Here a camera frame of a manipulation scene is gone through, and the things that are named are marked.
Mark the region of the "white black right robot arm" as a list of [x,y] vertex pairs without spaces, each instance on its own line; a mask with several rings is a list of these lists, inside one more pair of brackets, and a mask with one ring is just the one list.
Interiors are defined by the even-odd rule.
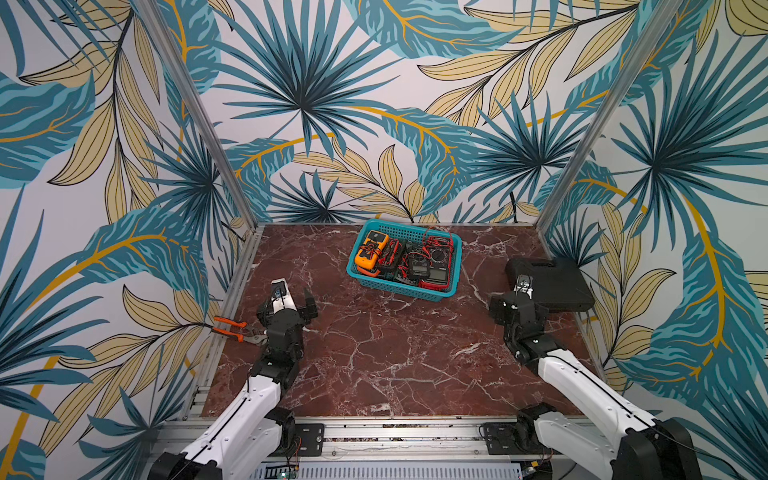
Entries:
[[522,291],[492,296],[489,314],[504,328],[516,361],[555,387],[593,424],[579,426],[540,403],[519,411],[512,437],[529,452],[553,450],[599,479],[699,479],[688,430],[636,406],[545,332],[548,311]]

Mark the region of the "green black multimeter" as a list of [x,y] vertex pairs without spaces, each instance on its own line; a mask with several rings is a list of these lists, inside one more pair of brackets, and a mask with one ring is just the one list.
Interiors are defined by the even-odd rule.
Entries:
[[398,267],[399,279],[409,285],[419,286],[430,276],[430,256],[424,248],[408,250]]

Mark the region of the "yellow multimeter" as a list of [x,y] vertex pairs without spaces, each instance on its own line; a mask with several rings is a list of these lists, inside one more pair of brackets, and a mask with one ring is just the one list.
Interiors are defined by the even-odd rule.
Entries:
[[368,232],[354,257],[357,271],[369,277],[377,277],[380,274],[379,259],[389,242],[390,237],[385,233],[376,230]]

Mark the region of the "red black large multimeter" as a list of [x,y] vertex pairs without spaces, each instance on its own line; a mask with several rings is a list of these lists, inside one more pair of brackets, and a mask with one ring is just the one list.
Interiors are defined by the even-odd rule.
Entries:
[[428,236],[423,251],[429,257],[429,272],[421,282],[422,287],[436,291],[447,290],[452,273],[453,240],[450,237]]

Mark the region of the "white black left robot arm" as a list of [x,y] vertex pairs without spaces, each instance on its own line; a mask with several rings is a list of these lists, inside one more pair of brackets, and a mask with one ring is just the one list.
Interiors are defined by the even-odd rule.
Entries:
[[295,418],[279,403],[295,382],[304,357],[303,329],[318,317],[314,297],[299,306],[285,279],[271,282],[257,318],[266,333],[260,357],[236,398],[179,453],[164,452],[150,479],[248,479],[271,454],[296,451]]

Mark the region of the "small black red tester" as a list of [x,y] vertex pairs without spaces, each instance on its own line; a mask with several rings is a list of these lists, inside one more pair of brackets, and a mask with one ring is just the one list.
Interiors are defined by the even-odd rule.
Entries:
[[391,239],[388,242],[377,262],[380,277],[384,280],[395,279],[405,251],[406,247],[402,241]]

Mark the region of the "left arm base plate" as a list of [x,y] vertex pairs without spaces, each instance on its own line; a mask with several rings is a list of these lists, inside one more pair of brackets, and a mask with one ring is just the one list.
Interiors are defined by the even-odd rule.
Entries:
[[282,456],[315,458],[323,453],[325,425],[298,423],[290,431]]

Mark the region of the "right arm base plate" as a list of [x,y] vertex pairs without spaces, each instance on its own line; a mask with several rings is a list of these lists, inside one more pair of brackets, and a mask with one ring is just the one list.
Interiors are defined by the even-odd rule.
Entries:
[[525,429],[520,432],[516,422],[485,422],[478,427],[478,433],[491,456],[538,455],[550,458],[560,454],[540,444]]

